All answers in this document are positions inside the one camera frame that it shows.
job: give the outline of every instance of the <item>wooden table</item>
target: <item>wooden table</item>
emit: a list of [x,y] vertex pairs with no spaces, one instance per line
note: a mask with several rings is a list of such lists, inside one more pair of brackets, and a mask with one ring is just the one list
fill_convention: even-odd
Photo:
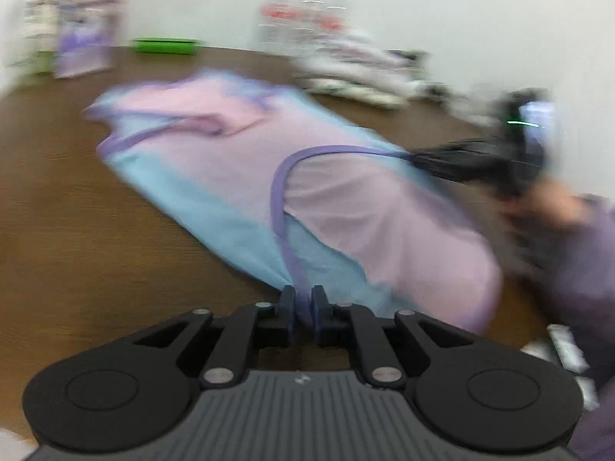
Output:
[[[46,79],[0,101],[0,427],[25,436],[30,429],[22,391],[44,366],[190,308],[229,314],[239,305],[276,299],[271,287],[234,271],[121,183],[95,155],[107,127],[87,121],[82,110],[110,86],[179,80],[202,66],[289,83],[287,61],[221,49],[196,57],[122,49],[117,55],[112,71]],[[389,113],[321,101],[408,148],[474,135],[469,125],[426,103]],[[508,272],[512,256],[489,201],[476,189],[461,192]],[[543,327],[508,275],[489,336],[523,345]],[[269,352],[265,363],[276,355],[287,369],[344,365],[341,352],[316,354],[309,345]]]

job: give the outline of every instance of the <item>black object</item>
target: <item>black object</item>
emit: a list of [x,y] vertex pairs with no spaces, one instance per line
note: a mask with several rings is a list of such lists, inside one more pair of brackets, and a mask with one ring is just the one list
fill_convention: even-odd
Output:
[[543,96],[539,90],[512,93],[502,101],[499,133],[414,151],[410,161],[438,178],[453,182],[482,181],[502,196],[519,196],[547,163],[543,145],[530,136],[530,130],[537,126],[524,124],[520,113],[523,105],[543,100]]
[[197,309],[44,369],[23,396],[30,460],[574,459],[570,374],[420,313],[379,319],[316,286],[316,342],[352,370],[256,370],[291,343],[293,299]]

